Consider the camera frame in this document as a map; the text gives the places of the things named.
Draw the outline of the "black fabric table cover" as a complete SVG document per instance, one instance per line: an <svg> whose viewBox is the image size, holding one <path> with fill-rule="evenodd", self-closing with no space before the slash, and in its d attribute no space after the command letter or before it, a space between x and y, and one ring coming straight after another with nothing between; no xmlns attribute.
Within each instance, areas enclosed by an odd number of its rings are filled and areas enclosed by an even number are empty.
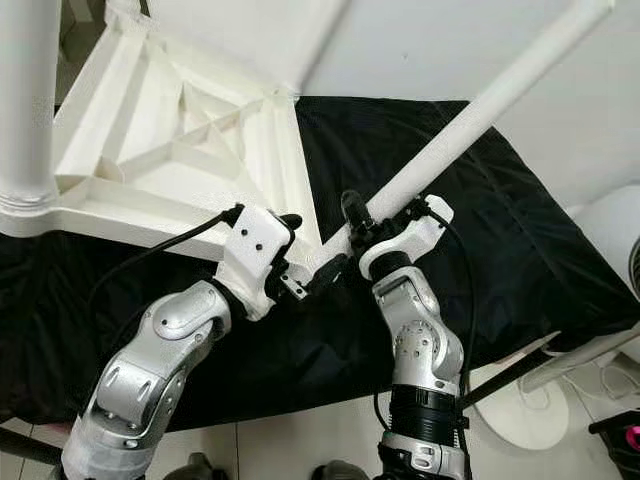
<svg viewBox="0 0 640 480"><path fill-rule="evenodd" d="M371 196L463 108L461 101L305 97L294 106L317 228L332 236L340 193ZM454 210L419 266L472 366L553 332L572 349L640 320L640 301L553 200L515 147L489 131L430 184ZM1 239L1 411L31 422L76 419L138 316L214 265L70 232ZM301 307L241 323L192 372L169 428L261 419L370 396L388 387L390 337L356 268Z"/></svg>

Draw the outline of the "black metal table leg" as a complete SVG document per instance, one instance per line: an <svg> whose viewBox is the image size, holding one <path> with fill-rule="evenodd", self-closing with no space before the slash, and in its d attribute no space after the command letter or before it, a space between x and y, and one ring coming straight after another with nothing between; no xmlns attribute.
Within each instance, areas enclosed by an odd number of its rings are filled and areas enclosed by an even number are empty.
<svg viewBox="0 0 640 480"><path fill-rule="evenodd" d="M556 338L557 335L558 332L553 332L547 335L547 337L535 340L530 346L521 349L520 353L524 353L524 356L518 358L515 364L503 367L497 375L484 381L480 387L472 388L471 392L462 398L461 406L463 408L471 407L472 404L476 404L479 401L483 401L486 397L492 396L492 394L500 388L507 387L512 381L516 381L520 379L521 376L529 374L532 370L539 369L541 365L547 364L552 356L541 351L541 348L549 343L550 340Z"/></svg>
<svg viewBox="0 0 640 480"><path fill-rule="evenodd" d="M55 445L5 428L0 428L0 452L44 465L59 466L61 461L61 449Z"/></svg>

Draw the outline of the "grey robot left leg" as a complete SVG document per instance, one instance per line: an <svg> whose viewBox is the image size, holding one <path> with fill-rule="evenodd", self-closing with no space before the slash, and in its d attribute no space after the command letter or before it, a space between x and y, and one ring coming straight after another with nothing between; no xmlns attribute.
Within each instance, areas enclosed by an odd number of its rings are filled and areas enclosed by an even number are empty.
<svg viewBox="0 0 640 480"><path fill-rule="evenodd" d="M212 466L204 453L192 453L186 465L169 472L165 480L212 480Z"/></svg>

